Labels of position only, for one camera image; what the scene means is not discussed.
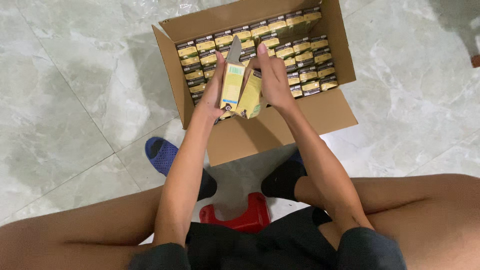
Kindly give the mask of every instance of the red plastic stool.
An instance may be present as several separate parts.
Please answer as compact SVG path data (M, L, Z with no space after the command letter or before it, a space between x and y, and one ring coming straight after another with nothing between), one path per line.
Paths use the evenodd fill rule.
M248 209L241 216L230 221L219 221L215 217L213 204L204 206L200 210L200 223L223 225L244 233L258 233L270 224L267 201L262 193L248 194Z

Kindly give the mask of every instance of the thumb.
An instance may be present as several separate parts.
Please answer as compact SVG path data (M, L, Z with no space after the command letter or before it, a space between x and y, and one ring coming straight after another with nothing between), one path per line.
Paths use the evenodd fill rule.
M271 78L272 76L275 77L272 69L272 62L270 61L270 57L268 57L267 47L265 44L260 43L260 45L258 45L257 57L258 62L260 62L262 76L265 76L265 78Z

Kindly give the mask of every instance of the open cardboard box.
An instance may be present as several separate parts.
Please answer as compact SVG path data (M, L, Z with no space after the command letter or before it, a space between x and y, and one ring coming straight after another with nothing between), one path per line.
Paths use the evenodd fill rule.
M152 26L183 128L188 127L195 107L175 44L318 5L319 2L314 0L240 0L160 22L169 38ZM355 81L338 0L324 0L320 7L322 18L308 36L327 34L338 84ZM296 38L289 37L281 42ZM297 102L319 135L358 124L340 88L300 98ZM207 153L211 166L215 166L293 142L285 121L273 107L269 107L252 119L234 117L220 121L213 127Z

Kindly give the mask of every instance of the hand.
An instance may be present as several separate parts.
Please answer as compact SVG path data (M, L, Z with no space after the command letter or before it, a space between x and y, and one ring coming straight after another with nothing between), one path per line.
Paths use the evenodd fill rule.
M195 110L201 110L208 117L217 119L225 113L220 109L220 97L222 95L223 72L225 69L225 59L218 51L216 54L216 68L212 79L207 83L202 99Z
M249 67L262 70L262 94L268 104L276 109L295 104L288 86L285 62L281 58L268 57L265 44L258 45L257 56L250 61Z

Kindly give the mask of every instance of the forearm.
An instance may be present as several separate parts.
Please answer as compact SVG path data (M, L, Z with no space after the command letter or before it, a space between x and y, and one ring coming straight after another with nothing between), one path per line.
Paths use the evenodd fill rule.
M155 222L155 245L185 245L197 201L208 137L215 120L197 108L163 186Z
M285 119L307 170L324 200L329 213L342 232L354 227L372 228L357 191L347 172L326 143L317 135L297 103L277 108Z

